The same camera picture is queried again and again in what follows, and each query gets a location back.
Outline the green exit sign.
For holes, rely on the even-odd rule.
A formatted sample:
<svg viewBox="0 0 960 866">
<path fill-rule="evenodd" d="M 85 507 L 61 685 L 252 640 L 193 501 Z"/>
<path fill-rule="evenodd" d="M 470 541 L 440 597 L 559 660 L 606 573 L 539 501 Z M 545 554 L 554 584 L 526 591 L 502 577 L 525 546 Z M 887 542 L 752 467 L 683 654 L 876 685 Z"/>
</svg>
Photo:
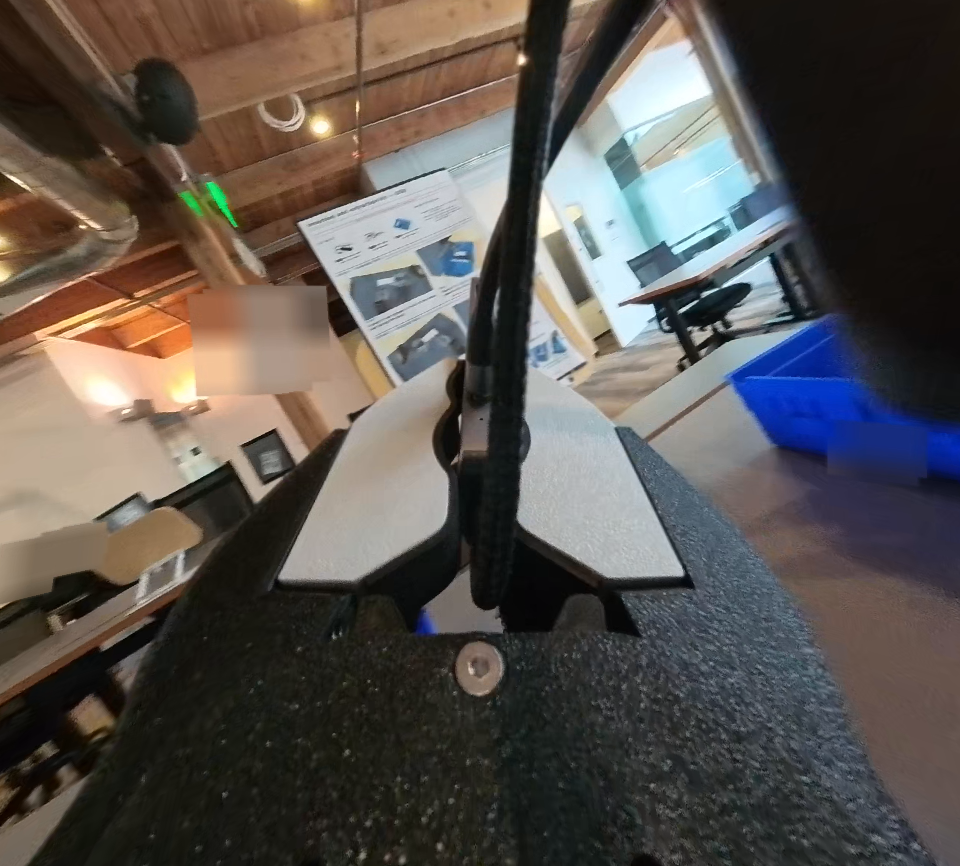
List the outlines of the green exit sign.
<svg viewBox="0 0 960 866">
<path fill-rule="evenodd" d="M 200 177 L 176 192 L 180 201 L 198 217 L 206 215 L 218 216 L 230 225 L 234 231 L 239 231 L 239 224 L 234 216 L 230 201 L 219 183 L 209 177 Z"/>
</svg>

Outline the framed sign on stand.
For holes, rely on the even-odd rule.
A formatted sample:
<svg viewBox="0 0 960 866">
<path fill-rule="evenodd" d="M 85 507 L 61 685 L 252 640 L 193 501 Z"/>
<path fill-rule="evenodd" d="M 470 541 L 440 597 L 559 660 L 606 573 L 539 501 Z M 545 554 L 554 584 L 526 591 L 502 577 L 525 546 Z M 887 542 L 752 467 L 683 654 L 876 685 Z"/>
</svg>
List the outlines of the framed sign on stand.
<svg viewBox="0 0 960 866">
<path fill-rule="evenodd" d="M 239 449 L 264 486 L 287 476 L 296 466 L 294 457 L 275 428 L 240 444 Z"/>
</svg>

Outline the wooden support post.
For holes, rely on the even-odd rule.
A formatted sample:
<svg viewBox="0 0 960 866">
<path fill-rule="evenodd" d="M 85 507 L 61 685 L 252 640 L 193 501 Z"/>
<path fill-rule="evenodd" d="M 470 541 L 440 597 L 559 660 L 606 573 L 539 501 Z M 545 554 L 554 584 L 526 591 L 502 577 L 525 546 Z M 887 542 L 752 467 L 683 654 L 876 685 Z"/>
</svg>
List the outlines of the wooden support post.
<svg viewBox="0 0 960 866">
<path fill-rule="evenodd" d="M 43 48 L 43 62 L 65 70 L 65 92 L 77 93 L 68 110 L 99 144 L 138 178 L 208 286 L 259 284 L 231 239 L 232 228 L 191 183 L 192 173 L 173 146 L 154 144 L 134 131 L 138 120 L 133 80 L 111 72 L 63 0 L 6 0 Z"/>
</svg>

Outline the clear acrylic stand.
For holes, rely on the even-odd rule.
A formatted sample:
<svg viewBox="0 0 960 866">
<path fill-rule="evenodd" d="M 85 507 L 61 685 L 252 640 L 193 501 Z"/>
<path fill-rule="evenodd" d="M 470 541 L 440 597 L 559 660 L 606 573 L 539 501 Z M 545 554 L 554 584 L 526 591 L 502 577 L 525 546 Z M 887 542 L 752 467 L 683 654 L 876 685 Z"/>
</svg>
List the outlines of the clear acrylic stand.
<svg viewBox="0 0 960 866">
<path fill-rule="evenodd" d="M 186 552 L 180 551 L 153 564 L 140 574 L 136 584 L 136 602 L 173 588 L 185 577 Z"/>
</svg>

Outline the black round ceiling fixture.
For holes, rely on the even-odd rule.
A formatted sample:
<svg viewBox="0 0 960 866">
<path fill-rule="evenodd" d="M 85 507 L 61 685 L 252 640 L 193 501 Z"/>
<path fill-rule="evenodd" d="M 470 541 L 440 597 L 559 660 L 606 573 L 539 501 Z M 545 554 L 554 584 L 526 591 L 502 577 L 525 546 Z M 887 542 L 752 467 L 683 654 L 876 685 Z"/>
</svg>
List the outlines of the black round ceiling fixture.
<svg viewBox="0 0 960 866">
<path fill-rule="evenodd" d="M 199 126 L 196 94 L 171 62 L 147 58 L 132 70 L 133 96 L 141 125 L 155 141 L 174 147 L 190 143 Z"/>
</svg>

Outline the office desk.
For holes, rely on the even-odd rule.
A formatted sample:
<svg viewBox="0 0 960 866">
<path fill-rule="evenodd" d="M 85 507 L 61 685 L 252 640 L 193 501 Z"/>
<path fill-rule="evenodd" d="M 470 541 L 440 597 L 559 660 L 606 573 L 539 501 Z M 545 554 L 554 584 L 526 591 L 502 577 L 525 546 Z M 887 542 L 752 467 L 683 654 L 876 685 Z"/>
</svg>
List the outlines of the office desk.
<svg viewBox="0 0 960 866">
<path fill-rule="evenodd" d="M 778 208 L 744 230 L 718 245 L 695 256 L 692 260 L 665 273 L 652 284 L 642 285 L 639 293 L 621 300 L 619 308 L 651 306 L 663 313 L 667 332 L 678 341 L 683 370 L 697 363 L 710 348 L 716 348 L 736 338 L 736 334 L 712 331 L 711 337 L 697 343 L 692 324 L 683 315 L 680 300 L 687 294 L 719 290 L 729 281 L 769 260 L 780 293 L 792 319 L 802 322 L 820 313 L 812 284 L 805 272 L 796 247 L 800 237 L 800 219 L 787 208 Z"/>
</svg>

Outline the blue plastic bin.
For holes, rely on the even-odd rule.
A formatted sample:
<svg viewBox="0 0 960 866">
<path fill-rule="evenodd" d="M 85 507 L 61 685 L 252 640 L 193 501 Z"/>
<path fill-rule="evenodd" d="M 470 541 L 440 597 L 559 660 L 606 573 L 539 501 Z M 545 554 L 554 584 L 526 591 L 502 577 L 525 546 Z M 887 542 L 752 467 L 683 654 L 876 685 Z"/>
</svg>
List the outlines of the blue plastic bin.
<svg viewBox="0 0 960 866">
<path fill-rule="evenodd" d="M 958 425 L 919 418 L 882 401 L 854 376 L 841 324 L 827 316 L 726 376 L 777 447 L 842 457 L 875 452 L 864 469 L 909 479 L 958 481 Z"/>
</svg>

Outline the metal air duct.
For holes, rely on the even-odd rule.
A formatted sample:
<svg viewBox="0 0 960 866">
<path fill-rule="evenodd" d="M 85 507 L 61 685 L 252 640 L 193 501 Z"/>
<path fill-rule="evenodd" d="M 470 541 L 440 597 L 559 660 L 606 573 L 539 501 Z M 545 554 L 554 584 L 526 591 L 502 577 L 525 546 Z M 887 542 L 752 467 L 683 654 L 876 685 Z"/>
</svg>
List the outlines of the metal air duct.
<svg viewBox="0 0 960 866">
<path fill-rule="evenodd" d="M 2 317 L 111 268 L 138 240 L 127 202 L 6 117 L 1 170 L 31 215 L 28 225 L 2 227 Z"/>
</svg>

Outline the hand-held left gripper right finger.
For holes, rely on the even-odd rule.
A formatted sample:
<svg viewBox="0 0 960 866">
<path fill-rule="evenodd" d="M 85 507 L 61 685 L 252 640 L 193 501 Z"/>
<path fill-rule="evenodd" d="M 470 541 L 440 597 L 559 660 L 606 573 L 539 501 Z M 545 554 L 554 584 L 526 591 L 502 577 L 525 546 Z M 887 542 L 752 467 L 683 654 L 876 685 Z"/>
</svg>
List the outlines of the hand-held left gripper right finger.
<svg viewBox="0 0 960 866">
<path fill-rule="evenodd" d="M 674 586 L 685 566 L 618 430 L 593 404 L 529 375 L 519 540 L 598 589 Z"/>
</svg>

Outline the instruction poster board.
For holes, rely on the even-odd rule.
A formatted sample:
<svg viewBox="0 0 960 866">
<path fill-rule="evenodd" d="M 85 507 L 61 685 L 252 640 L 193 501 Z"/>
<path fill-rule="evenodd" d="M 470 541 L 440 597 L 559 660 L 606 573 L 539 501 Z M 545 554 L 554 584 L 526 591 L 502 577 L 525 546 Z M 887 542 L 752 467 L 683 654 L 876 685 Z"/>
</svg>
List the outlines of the instruction poster board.
<svg viewBox="0 0 960 866">
<path fill-rule="evenodd" d="M 440 169 L 296 223 L 391 387 L 464 357 L 506 194 L 504 169 Z"/>
</svg>

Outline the grey USB hub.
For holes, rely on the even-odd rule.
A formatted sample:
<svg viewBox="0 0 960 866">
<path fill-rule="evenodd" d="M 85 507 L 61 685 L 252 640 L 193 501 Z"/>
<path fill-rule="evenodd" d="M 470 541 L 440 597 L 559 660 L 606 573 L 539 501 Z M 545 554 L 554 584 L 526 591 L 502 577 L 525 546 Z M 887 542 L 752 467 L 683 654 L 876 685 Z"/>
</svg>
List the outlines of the grey USB hub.
<svg viewBox="0 0 960 866">
<path fill-rule="evenodd" d="M 459 453 L 456 459 L 459 497 L 459 571 L 471 564 L 481 524 L 485 471 L 489 452 L 490 370 L 478 367 L 464 350 L 460 387 Z"/>
</svg>

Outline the black office chair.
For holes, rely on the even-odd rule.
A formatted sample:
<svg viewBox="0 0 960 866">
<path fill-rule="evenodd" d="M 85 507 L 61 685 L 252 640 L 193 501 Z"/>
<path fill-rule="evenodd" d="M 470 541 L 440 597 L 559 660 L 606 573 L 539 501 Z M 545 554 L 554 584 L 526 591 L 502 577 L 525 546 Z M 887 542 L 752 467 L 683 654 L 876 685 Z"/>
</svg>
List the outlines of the black office chair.
<svg viewBox="0 0 960 866">
<path fill-rule="evenodd" d="M 683 291 L 655 304 L 657 324 L 675 335 L 686 359 L 693 361 L 737 338 L 729 314 L 752 292 L 749 283 Z"/>
</svg>

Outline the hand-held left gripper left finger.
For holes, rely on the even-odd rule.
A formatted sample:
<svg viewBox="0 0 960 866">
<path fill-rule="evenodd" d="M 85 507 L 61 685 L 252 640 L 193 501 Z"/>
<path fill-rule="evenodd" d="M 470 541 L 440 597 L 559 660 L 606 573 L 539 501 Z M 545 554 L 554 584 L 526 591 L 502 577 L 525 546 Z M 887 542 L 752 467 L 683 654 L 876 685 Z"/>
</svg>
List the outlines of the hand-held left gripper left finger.
<svg viewBox="0 0 960 866">
<path fill-rule="evenodd" d="M 377 401 L 346 433 L 276 584 L 388 596 L 421 609 L 459 568 L 458 483 L 445 447 L 460 366 L 443 360 Z"/>
</svg>

